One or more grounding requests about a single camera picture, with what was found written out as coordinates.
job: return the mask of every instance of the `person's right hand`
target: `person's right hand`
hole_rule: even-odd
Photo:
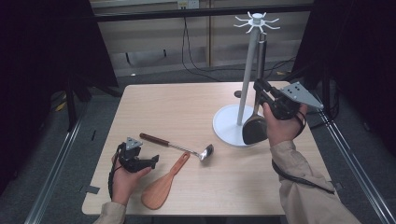
[[[297,133],[300,131],[301,126],[298,120],[296,119],[276,119],[271,111],[270,106],[267,103],[264,103],[263,106],[263,114],[265,120],[267,121],[267,136],[270,142],[270,147],[273,147],[284,141],[292,141]],[[307,105],[301,104],[300,112],[302,114],[306,114],[308,109]],[[303,116],[298,113],[297,116],[304,121]]]

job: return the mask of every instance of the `black cable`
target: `black cable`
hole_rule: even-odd
[[[203,75],[203,74],[198,74],[198,73],[193,73],[190,69],[187,68],[186,64],[184,64],[184,39],[185,39],[185,37],[186,37],[186,33],[187,33],[187,40],[188,40],[188,44],[189,44],[189,54],[190,54],[190,59],[191,59],[191,49],[190,49],[189,31],[188,31],[188,29],[187,29],[186,18],[184,18],[183,44],[182,44],[182,47],[181,47],[181,63],[183,64],[184,68],[185,68],[188,72],[190,72],[191,74],[193,74],[193,75],[200,76],[200,77],[207,77],[207,78],[210,78],[210,79],[215,80],[215,81],[217,81],[217,82],[221,82],[221,80],[216,79],[216,78],[214,78],[214,77],[210,77],[210,76]]]
[[[53,97],[53,99],[51,99],[50,101],[51,101],[51,102],[55,102],[55,101],[57,101],[61,96],[63,96],[64,94],[65,94],[65,92],[62,91],[61,93],[59,93],[59,95]]]
[[[67,101],[66,99],[63,99],[59,104],[57,104],[57,105],[55,105],[55,106],[52,106],[52,107],[50,108],[50,111],[55,110],[58,106],[64,104],[66,101]]]
[[[273,66],[271,69],[268,69],[268,70],[271,70],[270,74],[268,74],[268,75],[267,75],[266,77],[264,77],[264,78],[270,77],[270,76],[272,75],[274,69],[280,68],[280,67],[284,66],[284,65],[287,64],[287,63],[294,62],[295,58],[296,58],[296,57],[292,57],[292,58],[290,58],[290,59],[288,59],[288,60],[286,60],[286,61],[283,61],[283,62],[279,62],[279,63],[274,64],[274,66]]]
[[[116,173],[116,171],[118,171],[122,166],[119,166],[115,169],[116,167],[116,163],[117,160],[119,159],[119,153],[121,150],[122,144],[119,145],[116,149],[116,153],[114,154],[114,161],[113,161],[113,165],[111,166],[111,170],[110,173],[108,174],[108,193],[110,194],[110,199],[112,199],[113,197],[113,178],[114,178],[114,173]]]
[[[193,72],[192,72],[191,70],[189,70],[189,69],[186,67],[186,65],[184,64],[184,52],[183,52],[183,51],[184,51],[184,39],[185,39],[185,36],[186,36],[186,35],[187,35],[187,42],[188,42],[188,48],[189,48],[190,61],[191,61],[192,65],[195,67],[195,69],[197,69],[197,70],[199,70],[199,71],[202,71],[202,72],[214,72],[214,71],[245,71],[245,68],[216,68],[216,69],[209,69],[209,70],[205,70],[205,69],[202,69],[202,68],[198,68],[198,67],[195,65],[195,63],[194,63],[194,61],[192,60],[192,57],[191,57],[191,45],[190,45],[189,28],[188,28],[188,26],[187,26],[187,20],[186,20],[186,18],[184,18],[184,32],[183,32],[183,45],[182,45],[182,49],[181,49],[181,62],[183,63],[184,68],[185,68],[187,71],[189,71],[190,73],[192,73],[192,74],[194,74],[194,75],[197,75],[197,76],[208,77],[208,76],[205,76],[205,75],[202,75],[202,74],[193,73]],[[287,64],[287,63],[294,62],[294,59],[295,59],[295,58],[296,58],[296,57],[292,57],[292,58],[290,58],[290,59],[288,59],[288,60],[286,60],[286,61],[282,61],[282,62],[279,62],[279,63],[274,64],[274,66],[273,66],[272,68],[270,68],[270,69],[265,69],[264,71],[271,71],[270,75],[268,75],[267,77],[269,77],[269,76],[272,75],[274,69],[280,68],[280,67],[284,66],[284,65]],[[218,80],[218,79],[213,78],[213,77],[208,77],[208,78],[211,78],[211,79],[214,79],[214,80],[216,80],[216,81],[221,82],[221,80]]]
[[[298,183],[298,184],[307,185],[307,186],[310,186],[310,187],[313,187],[313,188],[316,188],[316,189],[322,189],[322,190],[326,191],[327,193],[334,194],[334,191],[333,191],[333,190],[325,189],[325,188],[323,188],[323,187],[321,187],[321,186],[319,186],[319,185],[317,185],[317,184],[315,184],[315,183],[312,183],[312,182],[309,181],[309,180],[306,180],[306,179],[303,179],[303,178],[300,178],[300,177],[297,177],[297,176],[294,176],[294,175],[289,175],[289,174],[283,172],[283,171],[276,165],[276,163],[274,162],[274,160],[272,160],[272,165],[273,165],[273,168],[274,168],[275,172],[276,172],[278,175],[282,176],[282,177],[285,178],[285,179],[288,179],[289,181],[292,181],[292,182],[295,182],[295,183]]]
[[[309,127],[310,130],[314,130],[320,126],[327,125],[327,124],[333,122],[337,118],[339,111],[340,111],[340,93],[339,93],[339,91],[340,90],[337,87],[335,89],[335,93],[334,93],[334,97],[333,97],[334,105],[329,109],[329,111],[331,113],[329,115],[329,120],[323,121],[323,122],[321,122],[319,124],[315,124],[313,126],[310,126]],[[314,114],[319,114],[319,113],[324,113],[324,112],[323,112],[323,110],[319,110],[318,112],[309,112],[309,113],[307,113],[307,115],[314,115]]]
[[[301,116],[303,116],[303,120],[301,120],[301,119],[297,116],[297,114],[294,115],[294,117],[295,117],[295,118],[297,119],[297,121],[300,123],[300,130],[299,130],[299,132],[297,132],[296,137],[297,137],[298,135],[300,135],[300,133],[303,132],[303,130],[304,130],[305,126],[306,126],[306,118],[305,118],[305,115],[304,115],[301,111],[298,111],[298,113],[299,113]]]

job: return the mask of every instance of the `black curtain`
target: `black curtain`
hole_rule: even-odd
[[[73,76],[118,86],[88,0],[0,2],[0,192],[29,158],[50,97]]]
[[[316,62],[304,73],[311,88],[327,71],[396,155],[395,11],[390,0],[315,1],[293,70]]]

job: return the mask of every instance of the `wooden spatula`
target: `wooden spatula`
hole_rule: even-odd
[[[172,181],[180,168],[189,159],[190,153],[185,152],[177,160],[170,172],[148,185],[142,193],[142,203],[149,209],[159,209],[163,206],[172,186]]]

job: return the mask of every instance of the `beige sleeve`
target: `beige sleeve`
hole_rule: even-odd
[[[271,147],[276,165],[288,175],[308,180],[322,188],[334,190],[324,176],[312,168],[305,157],[295,150],[291,141]],[[279,177],[280,202],[289,224],[293,223],[359,223],[339,199],[322,189]]]
[[[119,203],[104,203],[102,213],[93,224],[122,224],[126,207]]]

